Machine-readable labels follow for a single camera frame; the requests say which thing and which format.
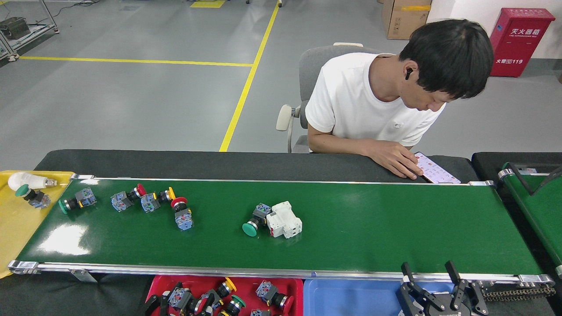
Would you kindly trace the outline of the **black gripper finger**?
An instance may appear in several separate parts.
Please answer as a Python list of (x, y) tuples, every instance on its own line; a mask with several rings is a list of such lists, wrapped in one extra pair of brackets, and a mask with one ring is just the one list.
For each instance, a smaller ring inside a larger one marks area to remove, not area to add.
[(427, 290), (415, 283), (407, 262), (401, 265), (402, 274), (407, 281), (396, 291), (403, 314), (438, 314), (444, 311), (444, 304)]
[(444, 266), (454, 284), (449, 308), (454, 312), (460, 312), (462, 316), (469, 316), (472, 313), (487, 316), (489, 308), (486, 306), (480, 286), (476, 282), (461, 278), (451, 260), (447, 261)]

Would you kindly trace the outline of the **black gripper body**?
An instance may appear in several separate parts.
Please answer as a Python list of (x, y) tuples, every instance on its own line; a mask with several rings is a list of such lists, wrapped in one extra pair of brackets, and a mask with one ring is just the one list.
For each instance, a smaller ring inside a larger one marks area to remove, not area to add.
[(471, 316), (470, 308), (462, 303), (458, 303), (457, 308), (454, 305), (446, 305), (444, 311), (435, 308), (432, 305), (423, 307), (418, 303), (413, 303), (414, 316)]

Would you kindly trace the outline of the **person's right hand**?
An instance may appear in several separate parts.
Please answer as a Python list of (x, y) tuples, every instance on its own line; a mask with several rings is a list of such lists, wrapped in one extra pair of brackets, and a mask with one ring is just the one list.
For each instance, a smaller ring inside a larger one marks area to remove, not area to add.
[(424, 174), (410, 147), (399, 142), (368, 140), (365, 154), (399, 178), (415, 180)]

